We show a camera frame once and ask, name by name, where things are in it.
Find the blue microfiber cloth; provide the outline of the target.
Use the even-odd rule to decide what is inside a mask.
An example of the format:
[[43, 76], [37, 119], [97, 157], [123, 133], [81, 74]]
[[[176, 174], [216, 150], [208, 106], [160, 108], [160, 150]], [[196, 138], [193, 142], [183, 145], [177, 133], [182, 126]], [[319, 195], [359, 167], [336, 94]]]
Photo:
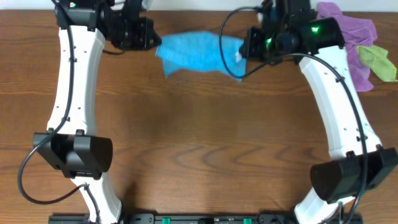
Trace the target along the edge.
[[221, 72], [241, 81], [247, 62], [239, 54], [242, 44], [242, 39], [220, 39], [209, 31], [184, 32], [164, 36], [155, 55], [161, 59], [166, 77], [178, 70], [191, 70]]

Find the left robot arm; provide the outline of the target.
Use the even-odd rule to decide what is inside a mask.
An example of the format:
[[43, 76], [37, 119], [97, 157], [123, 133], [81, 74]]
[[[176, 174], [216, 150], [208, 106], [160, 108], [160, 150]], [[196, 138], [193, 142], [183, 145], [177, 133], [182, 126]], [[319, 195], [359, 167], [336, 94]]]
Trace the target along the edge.
[[106, 42], [119, 54], [150, 50], [161, 43], [151, 19], [141, 17], [141, 1], [57, 1], [60, 69], [57, 93], [45, 133], [34, 134], [34, 149], [82, 193], [86, 223], [119, 223], [123, 205], [109, 168], [113, 144], [97, 136], [95, 95]]

